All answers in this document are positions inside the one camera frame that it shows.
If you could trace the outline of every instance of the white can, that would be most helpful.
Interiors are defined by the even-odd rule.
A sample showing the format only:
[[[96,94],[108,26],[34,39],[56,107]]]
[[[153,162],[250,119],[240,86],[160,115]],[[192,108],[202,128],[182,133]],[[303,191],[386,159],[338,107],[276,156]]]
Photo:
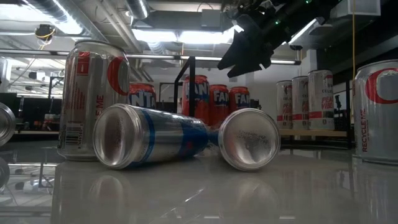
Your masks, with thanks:
[[[292,129],[292,81],[276,83],[276,121],[279,129]]]
[[[333,74],[329,70],[308,73],[309,121],[311,130],[335,129]]]
[[[292,79],[293,129],[307,130],[308,123],[308,77]]]
[[[357,154],[365,161],[398,164],[398,60],[361,67],[354,86]]]

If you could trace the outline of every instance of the silver can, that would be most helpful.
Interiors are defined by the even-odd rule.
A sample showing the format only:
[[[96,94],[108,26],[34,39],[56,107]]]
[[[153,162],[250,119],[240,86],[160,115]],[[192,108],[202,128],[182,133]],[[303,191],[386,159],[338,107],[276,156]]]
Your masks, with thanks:
[[[104,110],[93,133],[99,161],[112,169],[191,157],[207,143],[199,119],[124,104]]]
[[[308,130],[308,77],[292,79],[293,129]]]
[[[311,130],[335,129],[333,74],[329,70],[308,73],[309,121]]]
[[[353,88],[356,152],[365,161],[398,163],[397,85],[398,60],[358,69]]]
[[[245,108],[231,113],[220,129],[209,134],[224,160],[242,171],[258,170],[280,149],[275,121],[261,110]]]
[[[276,83],[276,121],[279,129],[292,129],[292,81]]]
[[[15,116],[8,106],[0,103],[0,146],[10,140],[15,132]]]
[[[129,62],[123,49],[94,40],[76,43],[65,69],[58,153],[69,160],[96,160],[93,127],[102,110],[127,103]]]

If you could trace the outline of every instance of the robotic arm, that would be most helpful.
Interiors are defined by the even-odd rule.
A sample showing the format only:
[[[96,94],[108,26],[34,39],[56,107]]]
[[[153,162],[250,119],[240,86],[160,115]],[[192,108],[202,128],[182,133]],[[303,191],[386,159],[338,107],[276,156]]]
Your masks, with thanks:
[[[238,6],[233,19],[244,31],[235,31],[231,47],[218,64],[220,70],[234,65],[228,77],[236,77],[247,72],[261,70],[260,64],[267,68],[271,65],[274,49],[291,37],[311,20],[317,18],[324,24],[333,9],[341,0],[271,0],[278,6],[264,8],[262,0],[244,6]]]

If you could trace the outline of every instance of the aluminum can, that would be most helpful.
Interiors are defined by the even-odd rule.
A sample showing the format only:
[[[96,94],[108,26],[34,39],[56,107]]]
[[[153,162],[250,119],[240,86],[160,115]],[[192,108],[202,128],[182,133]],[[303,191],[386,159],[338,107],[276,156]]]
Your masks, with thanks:
[[[189,116],[189,75],[185,77],[182,88],[182,114]],[[207,77],[195,75],[195,117],[209,125],[210,87]]]
[[[355,78],[356,152],[365,161],[398,163],[398,60],[372,63]]]
[[[0,146],[10,140],[16,127],[15,116],[8,106],[0,103]]]
[[[310,129],[334,130],[335,105],[333,101],[333,74],[329,70],[308,73]]]
[[[293,129],[308,130],[308,77],[292,79]]]
[[[143,108],[156,108],[156,93],[153,85],[149,83],[130,83],[130,105]]]
[[[128,93],[123,49],[95,40],[77,42],[66,62],[58,153],[69,160],[96,160],[95,121],[103,109],[127,103]]]
[[[210,85],[210,126],[220,127],[229,115],[229,93],[226,85]]]
[[[93,135],[99,161],[112,169],[190,157],[208,142],[199,119],[124,104],[104,110]]]
[[[224,160],[242,171],[258,170],[279,152],[280,134],[275,121],[254,108],[231,113],[219,130],[209,133]]]
[[[250,107],[250,92],[245,86],[232,87],[229,91],[229,113]]]
[[[292,129],[292,81],[276,83],[276,123],[279,129]]]

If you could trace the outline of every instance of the red can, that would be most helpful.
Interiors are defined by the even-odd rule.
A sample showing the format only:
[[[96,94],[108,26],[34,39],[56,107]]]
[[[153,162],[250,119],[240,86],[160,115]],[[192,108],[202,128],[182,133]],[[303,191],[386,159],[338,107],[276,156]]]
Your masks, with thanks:
[[[219,127],[229,115],[229,93],[226,85],[210,86],[210,126]]]
[[[229,91],[229,112],[250,107],[250,93],[247,87],[232,87]]]
[[[204,75],[195,75],[195,117],[209,124],[209,82]],[[189,116],[189,76],[182,88],[182,114]]]
[[[130,83],[129,102],[132,106],[156,109],[156,93],[149,83]]]

